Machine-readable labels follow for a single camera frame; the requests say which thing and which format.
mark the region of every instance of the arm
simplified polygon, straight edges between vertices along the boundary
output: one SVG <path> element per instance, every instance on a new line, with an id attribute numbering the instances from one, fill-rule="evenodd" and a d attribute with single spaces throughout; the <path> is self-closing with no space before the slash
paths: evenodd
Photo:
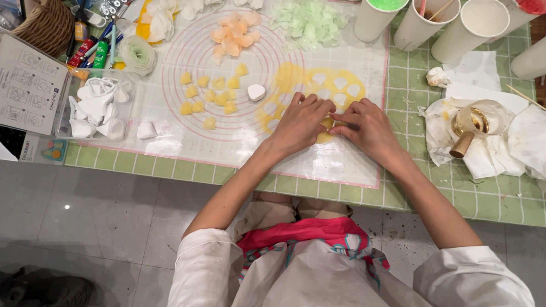
<path id="1" fill-rule="evenodd" d="M 289 155 L 313 145 L 317 135 L 326 131 L 321 120 L 335 110 L 330 100 L 319 100 L 315 94 L 305 98 L 302 93 L 296 93 L 275 132 L 207 202 L 182 238 L 199 229 L 228 228 L 245 199 L 269 170 Z"/>
<path id="2" fill-rule="evenodd" d="M 364 98 L 353 102 L 345 113 L 330 116 L 336 121 L 360 127 L 356 131 L 336 126 L 329 133 L 347 137 L 392 173 L 439 249 L 483 245 L 455 207 L 425 177 L 409 153 L 400 147 L 388 117 L 378 106 Z"/>

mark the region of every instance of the pink border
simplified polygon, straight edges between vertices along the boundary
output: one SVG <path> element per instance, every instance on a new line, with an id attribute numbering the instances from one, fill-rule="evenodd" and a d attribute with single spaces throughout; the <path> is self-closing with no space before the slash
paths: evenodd
<path id="1" fill-rule="evenodd" d="M 386 27 L 386 29 L 385 29 L 385 64 L 384 64 L 384 72 L 383 72 L 383 91 L 381 93 L 381 110 L 383 110 L 384 106 L 385 106 L 385 89 L 386 89 L 385 81 L 387 79 L 388 60 L 389 60 L 389 27 Z M 161 154 L 150 155 L 149 153 L 145 153 L 145 152 L 137 151 L 137 150 L 125 150 L 125 149 L 120 150 L 119 148 L 115 148 L 115 147 L 94 145 L 94 144 L 86 144 L 85 141 L 79 141 L 78 145 L 89 146 L 89 147 L 97 147 L 97 148 L 102 148 L 102 149 L 110 149 L 110 150 L 115 150 L 115 151 L 131 152 L 133 154 L 141 154 L 141 155 L 148 155 L 148 156 L 171 158 L 171 159 L 175 159 L 175 160 L 190 161 L 190 162 L 195 162 L 195 163 L 203 163 L 203 164 L 211 164 L 211 165 L 216 165 L 216 166 L 231 167 L 231 168 L 236 168 L 236 169 L 240 168 L 238 166 L 229 165 L 229 164 L 216 163 L 216 162 L 211 163 L 211 162 L 208 162 L 208 161 L 180 158 L 180 157 L 177 157 L 177 156 L 168 156 L 168 155 L 161 155 Z M 340 180 L 321 180 L 321 179 L 317 179 L 317 178 L 313 178 L 313 177 L 306 177 L 306 176 L 303 176 L 303 175 L 290 174 L 290 173 L 271 172 L 271 174 L 291 176 L 291 177 L 297 177 L 297 178 L 305 178 L 305 179 L 312 179 L 312 180 L 325 181 L 325 182 L 334 182 L 334 183 L 337 183 L 337 184 L 344 184 L 344 185 L 351 185 L 351 186 L 358 186 L 358 187 L 365 187 L 365 188 L 372 188 L 372 189 L 379 190 L 379 175 L 381 173 L 380 172 L 381 169 L 380 169 L 379 163 L 376 162 L 376 164 L 377 164 L 377 175 L 376 175 L 376 185 L 375 186 L 363 185 L 363 184 L 359 184 L 359 183 L 356 183 L 356 182 L 346 182 L 346 181 L 340 181 Z"/>

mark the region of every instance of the green tablecloth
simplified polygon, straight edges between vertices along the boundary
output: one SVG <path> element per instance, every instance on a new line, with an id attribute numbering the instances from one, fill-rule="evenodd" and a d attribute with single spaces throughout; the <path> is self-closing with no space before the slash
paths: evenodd
<path id="1" fill-rule="evenodd" d="M 430 47 L 441 32 L 436 33 L 417 50 L 398 50 L 393 44 L 392 36 L 404 13 L 404 10 L 401 11 L 390 27 L 390 56 L 385 84 L 385 113 L 391 120 L 398 141 L 410 152 L 423 173 L 465 218 L 546 227 L 544 193 L 536 186 L 534 179 L 527 175 L 520 178 L 501 175 L 473 181 L 461 160 L 453 160 L 452 163 L 437 167 L 429 159 L 425 143 L 425 123 L 417 115 L 417 106 L 427 107 L 441 96 L 441 89 L 429 87 L 425 78 L 430 68 L 441 66 L 430 55 Z M 476 50 L 497 51 L 497 70 L 501 76 L 503 91 L 509 92 L 505 84 L 510 84 L 529 97 L 534 97 L 534 83 L 515 78 L 510 70 L 513 57 L 531 45 L 529 36 L 529 26 L 526 25 L 509 36 L 490 45 L 481 45 Z M 404 99 L 415 103 L 408 104 Z M 219 185 L 225 183 L 235 172 L 234 168 L 229 167 L 98 149 L 74 143 L 68 147 L 65 165 Z M 400 185 L 383 168 L 379 190 L 274 174 L 267 175 L 258 190 L 321 198 L 350 205 L 413 211 Z"/>

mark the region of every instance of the wooden handle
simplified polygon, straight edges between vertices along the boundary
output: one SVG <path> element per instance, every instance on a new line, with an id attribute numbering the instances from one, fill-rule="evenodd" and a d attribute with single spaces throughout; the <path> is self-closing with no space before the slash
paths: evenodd
<path id="1" fill-rule="evenodd" d="M 449 151 L 449 154 L 455 158 L 464 157 L 473 139 L 474 139 L 474 133 L 470 131 L 463 133 L 461 137 L 459 138 L 459 140 L 457 141 L 457 143 L 453 145 L 453 147 Z"/>

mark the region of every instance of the person's right hand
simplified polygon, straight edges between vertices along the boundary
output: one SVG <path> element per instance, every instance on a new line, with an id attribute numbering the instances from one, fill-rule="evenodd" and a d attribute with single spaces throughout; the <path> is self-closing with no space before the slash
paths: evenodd
<path id="1" fill-rule="evenodd" d="M 328 133 L 348 138 L 387 169 L 393 159 L 406 153 L 394 137 L 389 118 L 367 98 L 353 102 L 345 113 L 331 113 L 330 117 L 336 121 L 351 123 L 360 129 L 357 131 L 347 126 L 336 126 L 328 130 Z"/>

